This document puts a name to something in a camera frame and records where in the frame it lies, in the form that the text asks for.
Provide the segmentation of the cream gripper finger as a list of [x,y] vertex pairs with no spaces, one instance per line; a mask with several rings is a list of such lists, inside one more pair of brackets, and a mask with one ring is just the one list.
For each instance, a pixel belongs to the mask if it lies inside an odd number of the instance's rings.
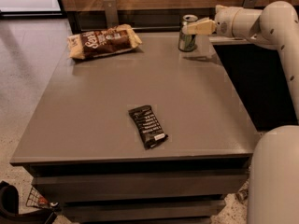
[[210,18],[187,23],[182,27],[185,35],[211,35],[216,31],[216,24]]

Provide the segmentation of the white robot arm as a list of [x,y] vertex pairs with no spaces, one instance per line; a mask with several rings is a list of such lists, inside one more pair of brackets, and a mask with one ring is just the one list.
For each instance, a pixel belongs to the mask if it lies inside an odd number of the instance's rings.
[[[185,35],[241,37],[278,52],[295,113],[299,115],[298,15],[276,1],[262,10],[216,7],[213,20],[185,24]],[[254,149],[249,174],[247,224],[299,224],[299,126],[285,125],[264,134]]]

